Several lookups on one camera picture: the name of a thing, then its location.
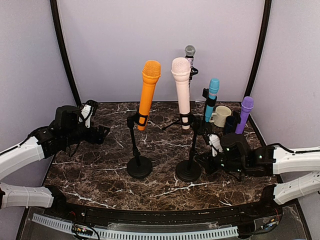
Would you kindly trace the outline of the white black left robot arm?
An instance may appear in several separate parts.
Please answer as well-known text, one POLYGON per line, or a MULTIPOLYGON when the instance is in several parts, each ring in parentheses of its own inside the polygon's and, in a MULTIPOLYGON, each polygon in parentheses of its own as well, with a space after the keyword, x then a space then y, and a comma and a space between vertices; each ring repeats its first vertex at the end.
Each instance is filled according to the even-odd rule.
MULTIPOLYGON (((98 103, 88 100, 83 106, 64 105, 58 107, 55 119, 48 126, 33 130, 25 140, 0 153, 0 178, 4 179, 17 170, 81 142, 103 144, 110 128, 92 126, 91 117, 97 111, 98 103)), ((0 207, 42 207, 51 208, 60 218, 71 213, 65 203, 66 197, 55 186, 26 187, 0 184, 0 207)))

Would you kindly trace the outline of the small circuit board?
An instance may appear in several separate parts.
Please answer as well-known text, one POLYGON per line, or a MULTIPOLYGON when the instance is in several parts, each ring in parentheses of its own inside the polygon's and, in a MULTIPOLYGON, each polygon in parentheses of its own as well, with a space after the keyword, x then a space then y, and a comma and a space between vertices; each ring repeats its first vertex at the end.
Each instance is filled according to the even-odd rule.
POLYGON ((93 235, 93 231, 88 229, 85 226, 73 224, 71 226, 71 232, 75 234, 76 236, 82 236, 82 237, 91 237, 93 235))

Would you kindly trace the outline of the purple microphone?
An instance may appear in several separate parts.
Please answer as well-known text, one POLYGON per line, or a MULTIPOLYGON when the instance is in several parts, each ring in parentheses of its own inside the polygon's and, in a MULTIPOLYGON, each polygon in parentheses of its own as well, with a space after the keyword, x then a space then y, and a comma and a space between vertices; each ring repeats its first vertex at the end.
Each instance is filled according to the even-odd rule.
POLYGON ((241 102, 240 122, 237 124, 235 133, 242 134, 244 132, 245 125, 252 109, 254 108, 254 99, 250 96, 245 96, 241 102))

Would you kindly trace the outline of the orange microphone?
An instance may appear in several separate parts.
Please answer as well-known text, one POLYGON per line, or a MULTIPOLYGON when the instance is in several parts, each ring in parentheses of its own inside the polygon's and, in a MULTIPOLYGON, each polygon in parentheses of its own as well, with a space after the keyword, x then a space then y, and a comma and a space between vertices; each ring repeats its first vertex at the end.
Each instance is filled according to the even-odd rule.
POLYGON ((153 96, 156 88, 156 84, 161 77, 161 64, 156 60, 148 60, 142 70, 142 91, 139 104, 138 113, 139 117, 137 129, 144 131, 147 126, 147 121, 152 106, 153 96))

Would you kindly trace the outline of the black enclosure frame post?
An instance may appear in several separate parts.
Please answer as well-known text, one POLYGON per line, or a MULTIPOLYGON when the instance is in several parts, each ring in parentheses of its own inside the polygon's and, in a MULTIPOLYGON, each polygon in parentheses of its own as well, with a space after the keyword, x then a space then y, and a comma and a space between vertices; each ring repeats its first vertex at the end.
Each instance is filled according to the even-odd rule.
POLYGON ((60 14, 59 14, 59 9, 58 9, 58 1, 57 0, 50 0, 50 9, 51 9, 51 15, 52 15, 52 20, 53 20, 53 25, 54 25, 54 30, 55 30, 55 35, 58 43, 58 48, 60 52, 60 56, 62 59, 63 67, 65 70, 65 74, 67 77, 67 81, 72 93, 73 100, 75 104, 79 107, 82 104, 77 86, 76 86, 76 81, 74 79, 73 73, 72 73, 72 68, 71 64, 69 61, 69 56, 67 53, 67 48, 64 40, 64 35, 63 35, 63 30, 62 30, 62 25, 61 25, 61 20, 60 20, 60 14))
POLYGON ((248 78, 248 82, 247 82, 243 97, 249 97, 253 91, 254 83, 258 74, 258 69, 260 66, 260 62, 261 62, 261 58, 264 50, 265 40, 266 40, 268 26, 269 26, 271 8, 272 8, 272 0, 265 0, 261 26, 260 26, 257 45, 256 45, 256 51, 255 51, 250 75, 248 78))

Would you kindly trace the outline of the black enclosure frame post right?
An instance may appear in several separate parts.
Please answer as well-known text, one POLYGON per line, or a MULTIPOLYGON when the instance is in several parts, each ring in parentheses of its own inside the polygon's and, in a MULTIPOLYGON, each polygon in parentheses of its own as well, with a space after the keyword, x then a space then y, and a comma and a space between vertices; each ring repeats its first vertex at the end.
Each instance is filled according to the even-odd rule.
POLYGON ((261 62, 261 58, 264 50, 265 40, 266 40, 268 26, 269 26, 271 8, 272 8, 272 0, 265 0, 261 26, 260 26, 257 45, 256 45, 256 51, 255 51, 250 75, 248 78, 248 82, 247 82, 243 97, 249 97, 253 91, 254 83, 258 74, 258 69, 260 66, 260 62, 261 62))

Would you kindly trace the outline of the dark blue ceramic mug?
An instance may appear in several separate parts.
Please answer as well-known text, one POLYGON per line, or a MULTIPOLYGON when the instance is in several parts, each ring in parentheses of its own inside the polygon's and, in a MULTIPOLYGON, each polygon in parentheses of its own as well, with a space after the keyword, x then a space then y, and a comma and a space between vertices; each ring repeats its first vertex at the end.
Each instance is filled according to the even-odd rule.
POLYGON ((223 134, 227 135, 229 133, 234 133, 237 127, 237 118, 233 115, 229 115, 225 119, 223 134))

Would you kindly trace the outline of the cream ceramic mug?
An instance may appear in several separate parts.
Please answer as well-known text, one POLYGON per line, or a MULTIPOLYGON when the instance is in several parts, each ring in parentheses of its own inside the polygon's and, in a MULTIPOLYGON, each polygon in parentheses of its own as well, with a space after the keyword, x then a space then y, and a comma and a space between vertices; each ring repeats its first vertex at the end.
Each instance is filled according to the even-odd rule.
POLYGON ((219 128, 223 128, 225 126, 227 117, 231 115, 232 110, 229 107, 220 105, 215 108, 209 122, 219 128))

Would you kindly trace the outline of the light blue microphone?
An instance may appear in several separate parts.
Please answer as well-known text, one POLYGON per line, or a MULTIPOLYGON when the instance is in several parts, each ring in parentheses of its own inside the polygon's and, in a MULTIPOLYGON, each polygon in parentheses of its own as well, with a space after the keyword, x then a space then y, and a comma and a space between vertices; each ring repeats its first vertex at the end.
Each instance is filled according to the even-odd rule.
POLYGON ((220 80, 217 78, 212 78, 209 83, 207 97, 206 97, 206 107, 204 112, 205 122, 209 122, 213 113, 214 106, 217 101, 217 93, 220 89, 220 80))

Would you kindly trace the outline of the black enclosure frame post left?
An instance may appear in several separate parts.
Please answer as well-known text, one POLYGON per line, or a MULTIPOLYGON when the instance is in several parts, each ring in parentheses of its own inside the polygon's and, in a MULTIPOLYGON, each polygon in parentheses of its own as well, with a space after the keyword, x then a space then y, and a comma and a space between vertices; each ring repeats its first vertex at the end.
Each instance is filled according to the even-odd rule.
POLYGON ((69 56, 67 53, 67 48, 64 40, 64 35, 63 35, 63 30, 62 30, 62 25, 61 25, 61 20, 60 20, 60 14, 59 14, 59 9, 58 9, 58 1, 57 0, 50 0, 50 9, 51 9, 51 15, 52 15, 52 20, 53 20, 53 25, 54 25, 54 30, 55 30, 55 35, 58 43, 58 48, 60 52, 60 56, 62 59, 63 67, 65 70, 65 74, 67 77, 67 81, 72 93, 73 100, 75 104, 79 107, 82 104, 77 86, 76 86, 76 81, 74 79, 73 73, 72 73, 72 68, 71 64, 69 61, 69 56))

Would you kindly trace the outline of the black round-base stand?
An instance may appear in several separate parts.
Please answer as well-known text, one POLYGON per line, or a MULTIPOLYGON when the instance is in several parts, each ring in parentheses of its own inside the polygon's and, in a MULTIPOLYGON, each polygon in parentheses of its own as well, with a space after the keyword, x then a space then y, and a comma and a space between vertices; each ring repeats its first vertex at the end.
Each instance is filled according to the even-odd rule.
POLYGON ((189 156, 187 160, 180 161, 175 167, 176 176, 183 182, 194 182, 201 176, 201 167, 194 161, 194 157, 198 154, 195 147, 197 142, 198 129, 200 127, 202 120, 199 116, 191 114, 190 126, 193 129, 192 144, 189 151, 189 156))
POLYGON ((233 113, 232 113, 232 116, 234 118, 233 124, 235 126, 237 126, 238 124, 241 123, 241 121, 242 121, 242 119, 241 119, 241 111, 234 110, 233 113))
POLYGON ((141 115, 138 111, 134 115, 129 116, 127 121, 127 127, 130 131, 130 137, 132 142, 132 154, 133 158, 129 160, 126 165, 128 174, 135 179, 144 179, 149 176, 153 170, 153 164, 151 160, 145 156, 141 156, 141 153, 136 145, 134 126, 145 127, 147 125, 148 115, 141 115))
POLYGON ((205 107, 203 110, 203 118, 200 123, 199 132, 204 133, 205 131, 211 132, 212 131, 212 124, 210 123, 212 113, 214 110, 214 107, 216 105, 217 97, 214 96, 211 98, 209 96, 209 89, 204 88, 202 91, 202 96, 205 98, 205 107))

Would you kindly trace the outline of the glitter silver microphone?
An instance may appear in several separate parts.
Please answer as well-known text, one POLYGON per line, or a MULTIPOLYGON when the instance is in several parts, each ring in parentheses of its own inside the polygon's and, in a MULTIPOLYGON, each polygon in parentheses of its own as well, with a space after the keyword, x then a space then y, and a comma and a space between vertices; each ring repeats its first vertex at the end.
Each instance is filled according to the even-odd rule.
POLYGON ((196 49, 193 45, 187 45, 184 49, 185 52, 185 58, 188 60, 189 64, 190 64, 190 75, 189 75, 189 81, 191 81, 193 79, 194 75, 198 74, 198 69, 196 69, 194 67, 194 56, 196 53, 196 49))

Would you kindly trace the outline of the black round-base stand, purple mic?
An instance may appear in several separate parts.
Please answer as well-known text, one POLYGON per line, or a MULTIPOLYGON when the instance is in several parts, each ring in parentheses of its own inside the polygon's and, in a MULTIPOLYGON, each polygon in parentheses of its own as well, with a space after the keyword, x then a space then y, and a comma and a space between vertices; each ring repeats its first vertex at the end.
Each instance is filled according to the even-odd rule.
POLYGON ((235 126, 237 126, 238 124, 241 123, 241 121, 242 121, 242 119, 241 119, 241 111, 234 110, 233 113, 232 113, 232 116, 234 118, 233 124, 235 126))

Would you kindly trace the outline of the black table edge rail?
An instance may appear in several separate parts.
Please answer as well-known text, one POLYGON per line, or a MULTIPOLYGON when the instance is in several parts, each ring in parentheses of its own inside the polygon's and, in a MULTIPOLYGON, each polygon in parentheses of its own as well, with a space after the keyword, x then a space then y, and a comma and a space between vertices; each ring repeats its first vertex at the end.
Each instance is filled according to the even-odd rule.
POLYGON ((107 226, 111 223, 156 226, 218 223, 220 226, 239 226, 250 233, 254 230, 255 220, 272 216, 279 220, 283 214, 282 207, 275 203, 271 196, 272 185, 263 189, 261 199, 257 202, 182 211, 137 211, 90 207, 69 203, 57 188, 54 191, 58 194, 58 200, 54 202, 52 208, 44 210, 45 214, 90 226, 107 226))

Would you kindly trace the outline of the pink microphone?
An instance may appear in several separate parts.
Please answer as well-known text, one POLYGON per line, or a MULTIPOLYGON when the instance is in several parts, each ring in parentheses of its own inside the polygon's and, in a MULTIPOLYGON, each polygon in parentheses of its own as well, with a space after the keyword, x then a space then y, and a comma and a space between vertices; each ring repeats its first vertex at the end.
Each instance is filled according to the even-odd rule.
POLYGON ((190 110, 189 77, 191 67, 184 57, 177 57, 172 61, 171 73, 175 80, 181 125, 184 130, 190 128, 188 115, 190 110))

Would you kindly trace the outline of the black round-base stand, blue mic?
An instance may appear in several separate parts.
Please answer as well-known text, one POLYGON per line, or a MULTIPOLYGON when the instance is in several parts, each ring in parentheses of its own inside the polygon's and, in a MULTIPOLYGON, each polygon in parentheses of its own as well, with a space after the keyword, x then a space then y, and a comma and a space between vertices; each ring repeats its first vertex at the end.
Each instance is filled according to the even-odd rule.
POLYGON ((205 131, 211 132, 212 131, 212 124, 210 123, 212 113, 214 110, 214 107, 216 105, 217 97, 214 96, 211 98, 209 96, 209 89, 204 88, 202 91, 202 96, 205 98, 205 107, 203 110, 203 118, 200 123, 199 132, 204 133, 205 131))

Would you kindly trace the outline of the black tripod microphone stand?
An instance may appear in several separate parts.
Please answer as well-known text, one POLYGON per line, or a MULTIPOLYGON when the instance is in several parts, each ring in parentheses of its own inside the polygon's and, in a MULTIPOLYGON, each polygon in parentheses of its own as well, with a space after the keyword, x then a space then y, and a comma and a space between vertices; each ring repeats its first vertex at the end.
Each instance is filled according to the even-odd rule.
POLYGON ((179 118, 170 123, 169 125, 162 127, 161 130, 165 131, 172 125, 181 125, 184 130, 188 130, 191 125, 191 109, 190 109, 190 71, 174 70, 171 69, 171 73, 176 83, 176 90, 178 96, 178 108, 179 118))

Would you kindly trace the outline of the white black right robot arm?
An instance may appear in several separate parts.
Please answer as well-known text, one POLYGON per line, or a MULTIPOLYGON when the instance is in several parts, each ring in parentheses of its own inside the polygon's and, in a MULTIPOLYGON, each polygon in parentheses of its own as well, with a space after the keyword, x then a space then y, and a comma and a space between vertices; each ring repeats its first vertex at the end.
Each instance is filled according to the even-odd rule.
POLYGON ((224 171, 238 173, 240 177, 271 177, 291 172, 307 172, 306 175, 285 183, 267 186, 263 193, 269 197, 255 205, 255 213, 266 217, 275 208, 293 199, 319 192, 320 190, 320 148, 287 148, 272 143, 251 149, 243 134, 234 132, 223 136, 212 131, 209 123, 197 130, 211 147, 206 153, 195 156, 207 174, 224 171))

